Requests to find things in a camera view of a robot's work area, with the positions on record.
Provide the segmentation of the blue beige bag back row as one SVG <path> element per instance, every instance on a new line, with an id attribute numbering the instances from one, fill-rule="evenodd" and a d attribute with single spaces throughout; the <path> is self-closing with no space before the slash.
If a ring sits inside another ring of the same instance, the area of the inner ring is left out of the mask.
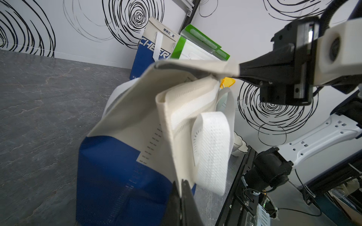
<path id="1" fill-rule="evenodd" d="M 130 80 L 139 78 L 154 62 L 169 59 L 179 38 L 179 34 L 150 18 L 138 44 Z"/>

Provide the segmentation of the blue beige bag row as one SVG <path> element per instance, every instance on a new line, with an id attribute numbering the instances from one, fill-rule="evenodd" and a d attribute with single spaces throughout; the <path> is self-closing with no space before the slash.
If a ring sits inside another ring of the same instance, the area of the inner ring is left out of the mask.
<path id="1" fill-rule="evenodd" d="M 169 59 L 179 38 L 179 34 L 150 18 L 138 44 L 130 80 L 139 78 L 154 62 Z"/>
<path id="2" fill-rule="evenodd" d="M 81 143 L 76 220 L 82 226 L 161 226 L 173 182 L 223 195 L 235 103 L 226 61 L 163 60 L 118 86 Z M 216 112 L 228 93 L 226 109 Z"/>

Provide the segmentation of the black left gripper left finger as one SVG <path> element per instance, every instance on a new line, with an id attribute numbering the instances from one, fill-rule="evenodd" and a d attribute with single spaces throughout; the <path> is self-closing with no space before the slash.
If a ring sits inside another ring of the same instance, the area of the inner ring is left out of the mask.
<path id="1" fill-rule="evenodd" d="M 161 221 L 161 226 L 180 226 L 181 225 L 181 198 L 177 189 L 176 182 L 173 182 L 166 210 Z"/>

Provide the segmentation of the white scalloped plate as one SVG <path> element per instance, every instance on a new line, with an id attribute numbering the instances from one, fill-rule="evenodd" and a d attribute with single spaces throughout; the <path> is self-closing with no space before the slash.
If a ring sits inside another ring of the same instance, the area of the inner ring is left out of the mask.
<path id="1" fill-rule="evenodd" d="M 236 132 L 234 132 L 234 144 L 232 148 L 231 155 L 235 157 L 240 157 L 242 154 L 248 152 L 247 143 L 243 140 L 241 136 L 239 136 Z"/>

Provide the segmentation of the black corner frame post right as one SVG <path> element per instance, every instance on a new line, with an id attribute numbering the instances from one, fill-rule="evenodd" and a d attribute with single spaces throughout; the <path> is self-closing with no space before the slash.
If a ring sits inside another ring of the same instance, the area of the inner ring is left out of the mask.
<path id="1" fill-rule="evenodd" d="M 185 20 L 180 28 L 180 31 L 179 31 L 179 34 L 181 34 L 181 31 L 186 28 L 189 24 L 191 24 L 195 14 L 196 14 L 196 11 L 200 5 L 200 2 L 201 0 L 194 0 L 193 1 L 193 4 L 194 4 L 194 7 L 192 9 L 192 11 L 188 11 L 188 13 L 186 14 L 186 17 L 185 17 Z"/>

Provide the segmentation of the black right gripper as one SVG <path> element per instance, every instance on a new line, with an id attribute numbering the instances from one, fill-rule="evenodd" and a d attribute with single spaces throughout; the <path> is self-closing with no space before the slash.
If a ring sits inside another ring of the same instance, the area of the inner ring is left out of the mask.
<path id="1" fill-rule="evenodd" d="M 319 27 L 316 18 L 289 23 L 275 34 L 273 51 L 239 64 L 239 79 L 261 86 L 260 101 L 263 103 L 309 105 L 315 87 Z M 360 84 L 332 86 L 342 86 L 343 92 L 349 93 Z"/>

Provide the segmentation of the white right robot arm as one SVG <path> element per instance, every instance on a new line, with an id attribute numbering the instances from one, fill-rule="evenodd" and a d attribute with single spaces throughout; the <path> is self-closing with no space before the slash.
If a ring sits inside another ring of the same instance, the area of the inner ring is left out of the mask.
<path id="1" fill-rule="evenodd" d="M 295 20 L 277 32 L 273 50 L 239 65 L 238 78 L 260 88 L 260 101 L 311 104 L 314 87 L 352 85 L 353 95 L 321 125 L 288 144 L 259 153 L 241 178 L 246 190 L 276 189 L 298 164 L 362 135 L 362 20 L 349 19 L 320 33 L 318 17 Z"/>

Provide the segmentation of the green white bag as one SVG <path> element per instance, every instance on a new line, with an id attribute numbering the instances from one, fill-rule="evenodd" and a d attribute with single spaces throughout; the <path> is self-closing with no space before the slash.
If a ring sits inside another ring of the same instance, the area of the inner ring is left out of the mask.
<path id="1" fill-rule="evenodd" d="M 222 50 L 222 47 L 217 44 L 215 41 L 210 39 L 204 33 L 202 33 L 199 29 L 194 27 L 193 25 L 187 25 L 182 31 L 181 35 L 194 44 L 197 44 L 203 50 L 212 54 L 216 58 L 222 61 L 227 61 L 230 58 L 230 55 Z"/>
<path id="2" fill-rule="evenodd" d="M 184 37 L 179 38 L 170 58 L 220 61 L 220 59 Z"/>

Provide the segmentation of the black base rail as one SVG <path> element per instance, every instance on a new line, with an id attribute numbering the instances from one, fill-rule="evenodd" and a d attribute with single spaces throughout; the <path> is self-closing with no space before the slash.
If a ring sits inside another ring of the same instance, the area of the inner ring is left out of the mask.
<path id="1" fill-rule="evenodd" d="M 217 226 L 255 226 L 259 198 L 252 195 L 249 185 L 254 190 L 261 191 L 262 186 L 268 187 L 254 169 L 254 160 L 258 153 L 251 146 L 244 154 L 221 213 Z"/>

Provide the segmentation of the aluminium wall rail back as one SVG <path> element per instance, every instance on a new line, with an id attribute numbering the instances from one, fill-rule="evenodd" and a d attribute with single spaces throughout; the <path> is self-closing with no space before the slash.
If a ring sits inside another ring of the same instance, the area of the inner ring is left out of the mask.
<path id="1" fill-rule="evenodd" d="M 190 17 L 194 8 L 194 3 L 192 0 L 173 0 L 185 13 L 186 16 Z"/>

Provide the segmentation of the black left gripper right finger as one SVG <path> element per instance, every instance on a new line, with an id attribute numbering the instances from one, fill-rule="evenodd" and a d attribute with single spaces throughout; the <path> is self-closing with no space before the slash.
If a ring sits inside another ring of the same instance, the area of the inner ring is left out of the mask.
<path id="1" fill-rule="evenodd" d="M 197 209 L 191 187 L 187 180 L 182 181 L 181 197 L 181 225 L 182 226 L 203 226 L 202 219 Z"/>

